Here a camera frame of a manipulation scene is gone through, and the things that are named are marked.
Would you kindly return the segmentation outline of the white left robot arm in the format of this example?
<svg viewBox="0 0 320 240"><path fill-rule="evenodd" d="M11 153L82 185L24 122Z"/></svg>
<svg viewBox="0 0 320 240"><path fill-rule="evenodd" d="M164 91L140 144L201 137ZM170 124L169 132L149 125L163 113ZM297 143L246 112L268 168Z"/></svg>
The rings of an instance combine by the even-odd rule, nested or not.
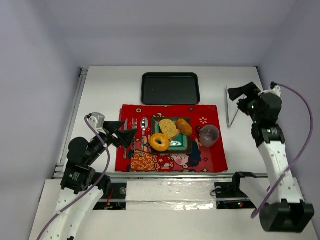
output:
<svg viewBox="0 0 320 240"><path fill-rule="evenodd" d="M138 129L121 130L123 121L92 122L84 117L94 133L91 141L74 138L68 146L67 164L60 182L60 192L53 217L38 234L39 240L75 240L89 213L110 192L107 170L111 161L109 146L127 149Z"/></svg>

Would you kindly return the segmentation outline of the metal serving tongs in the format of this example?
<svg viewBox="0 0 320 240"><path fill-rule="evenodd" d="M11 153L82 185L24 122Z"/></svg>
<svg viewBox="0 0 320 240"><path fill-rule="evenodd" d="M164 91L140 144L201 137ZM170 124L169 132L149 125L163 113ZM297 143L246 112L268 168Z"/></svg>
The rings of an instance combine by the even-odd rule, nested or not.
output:
<svg viewBox="0 0 320 240"><path fill-rule="evenodd" d="M228 86L225 88L225 116L226 116L226 125L227 128L230 129L239 113L239 109L236 110L233 118L230 118L230 108L229 108L229 93L228 93Z"/></svg>

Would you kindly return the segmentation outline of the glazed donut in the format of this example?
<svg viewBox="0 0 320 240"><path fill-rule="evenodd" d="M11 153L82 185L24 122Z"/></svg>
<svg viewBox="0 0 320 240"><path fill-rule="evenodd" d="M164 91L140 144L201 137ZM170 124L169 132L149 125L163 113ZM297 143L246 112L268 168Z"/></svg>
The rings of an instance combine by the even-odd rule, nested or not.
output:
<svg viewBox="0 0 320 240"><path fill-rule="evenodd" d="M155 133L150 137L149 144L155 151L165 152L170 147L170 140L165 134Z"/></svg>

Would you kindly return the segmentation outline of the pale bread slice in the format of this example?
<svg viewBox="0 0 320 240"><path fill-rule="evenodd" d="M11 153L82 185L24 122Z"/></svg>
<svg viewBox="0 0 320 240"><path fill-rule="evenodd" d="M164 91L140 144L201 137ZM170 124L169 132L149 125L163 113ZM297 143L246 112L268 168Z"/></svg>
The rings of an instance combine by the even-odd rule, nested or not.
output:
<svg viewBox="0 0 320 240"><path fill-rule="evenodd" d="M183 118L179 118L176 121L176 127L180 131L180 133L185 136L191 136L193 134L191 125Z"/></svg>

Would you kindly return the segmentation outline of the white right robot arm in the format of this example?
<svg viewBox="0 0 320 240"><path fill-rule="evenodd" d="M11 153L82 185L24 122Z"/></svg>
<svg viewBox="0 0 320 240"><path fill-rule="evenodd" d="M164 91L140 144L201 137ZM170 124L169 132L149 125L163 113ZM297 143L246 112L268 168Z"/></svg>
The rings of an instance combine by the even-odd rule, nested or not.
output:
<svg viewBox="0 0 320 240"><path fill-rule="evenodd" d="M315 209L306 203L295 183L288 162L285 135L278 125L282 110L282 85L272 82L269 90L260 90L253 82L228 88L231 101L252 120L251 135L262 156L269 188L263 188L252 172L236 172L233 190L244 193L255 209L251 218L259 218L266 232L302 233L312 220Z"/></svg>

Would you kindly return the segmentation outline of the brown bread slice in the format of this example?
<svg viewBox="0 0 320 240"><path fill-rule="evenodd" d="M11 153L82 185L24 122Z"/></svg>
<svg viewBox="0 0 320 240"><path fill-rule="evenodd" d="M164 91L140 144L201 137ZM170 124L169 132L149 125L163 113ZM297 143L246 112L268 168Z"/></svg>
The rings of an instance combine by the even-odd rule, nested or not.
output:
<svg viewBox="0 0 320 240"><path fill-rule="evenodd" d="M170 141L176 139L181 133L176 124L171 119L162 119L159 122L159 127L162 134L166 135Z"/></svg>

